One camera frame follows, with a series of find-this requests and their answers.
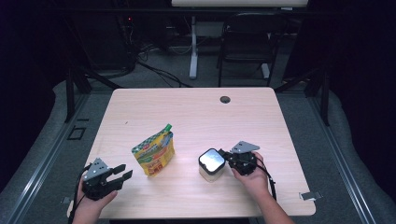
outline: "chair backrest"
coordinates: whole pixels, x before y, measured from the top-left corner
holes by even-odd
[[[223,34],[281,34],[287,28],[287,20],[278,14],[238,13],[229,17],[223,25]]]

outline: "black chair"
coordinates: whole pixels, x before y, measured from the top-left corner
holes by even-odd
[[[219,87],[223,62],[271,64],[267,86],[276,62],[278,43],[288,26],[286,18],[276,14],[238,13],[223,24],[218,58]]]

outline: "chip bag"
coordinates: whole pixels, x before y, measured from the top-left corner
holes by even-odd
[[[167,124],[160,132],[152,135],[136,147],[132,153],[148,176],[155,176],[175,155],[172,125]]]

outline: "wooden tabletop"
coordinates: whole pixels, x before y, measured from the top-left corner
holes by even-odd
[[[222,96],[230,103],[222,103]],[[147,177],[131,149],[167,123],[173,125],[176,155],[158,175]],[[213,183],[199,174],[200,155],[212,147],[229,151],[241,140],[261,147],[283,209],[290,216],[313,215],[314,203],[299,198],[309,188],[272,89],[115,90],[87,164],[101,158],[134,173],[101,218],[261,216],[228,164]]]
[[[172,0],[173,7],[306,7],[308,0]]]

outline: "hand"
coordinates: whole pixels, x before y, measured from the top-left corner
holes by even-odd
[[[114,190],[111,193],[107,194],[107,196],[105,196],[104,198],[98,201],[94,201],[87,197],[84,197],[84,192],[82,191],[82,182],[83,180],[81,178],[78,186],[77,201],[75,203],[78,203],[81,199],[82,200],[76,210],[73,223],[96,223],[102,212],[102,209],[111,201],[113,201],[113,199],[117,196],[118,192]]]
[[[255,151],[252,153],[257,157],[257,165],[264,167],[262,155]],[[260,198],[271,195],[268,190],[268,176],[261,169],[256,168],[250,175],[240,175],[235,169],[232,170],[235,178],[241,181],[254,201],[257,202]]]

